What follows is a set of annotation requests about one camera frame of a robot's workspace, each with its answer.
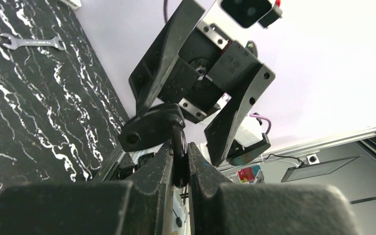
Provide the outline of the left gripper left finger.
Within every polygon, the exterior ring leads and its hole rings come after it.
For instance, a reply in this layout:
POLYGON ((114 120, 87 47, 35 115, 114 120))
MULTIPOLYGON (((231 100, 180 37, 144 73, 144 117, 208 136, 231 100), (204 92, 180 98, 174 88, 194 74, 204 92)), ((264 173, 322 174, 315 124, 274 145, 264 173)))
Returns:
POLYGON ((169 235, 169 142, 122 181, 13 186, 0 195, 0 235, 169 235))

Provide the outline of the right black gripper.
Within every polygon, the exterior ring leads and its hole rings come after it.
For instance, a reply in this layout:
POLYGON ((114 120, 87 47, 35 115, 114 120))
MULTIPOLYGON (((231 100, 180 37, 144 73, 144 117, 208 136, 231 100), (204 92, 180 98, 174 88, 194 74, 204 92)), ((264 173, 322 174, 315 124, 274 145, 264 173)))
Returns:
POLYGON ((129 127, 129 151, 170 137, 168 118, 208 121, 204 130, 211 163, 245 165, 270 147, 238 138, 241 123, 275 79, 246 37, 254 24, 277 19, 270 0, 217 0, 206 11, 182 1, 129 77, 136 116, 129 127))

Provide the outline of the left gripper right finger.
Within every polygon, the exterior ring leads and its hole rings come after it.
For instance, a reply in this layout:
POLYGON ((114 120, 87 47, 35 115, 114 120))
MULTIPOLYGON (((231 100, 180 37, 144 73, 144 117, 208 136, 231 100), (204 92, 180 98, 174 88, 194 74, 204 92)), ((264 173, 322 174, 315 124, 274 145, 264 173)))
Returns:
POLYGON ((329 185, 235 184, 188 144, 194 235, 358 235, 343 193, 329 185))

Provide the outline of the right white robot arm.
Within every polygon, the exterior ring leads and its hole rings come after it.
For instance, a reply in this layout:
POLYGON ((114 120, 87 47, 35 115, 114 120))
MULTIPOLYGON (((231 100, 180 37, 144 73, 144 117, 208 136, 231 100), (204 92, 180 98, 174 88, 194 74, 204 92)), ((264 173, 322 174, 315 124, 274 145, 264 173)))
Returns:
POLYGON ((250 110, 275 79, 248 40, 251 27, 282 16, 273 0, 217 0, 205 10, 182 1, 129 77, 136 113, 156 99, 186 120, 205 125, 209 158, 244 165, 270 147, 260 117, 250 110))

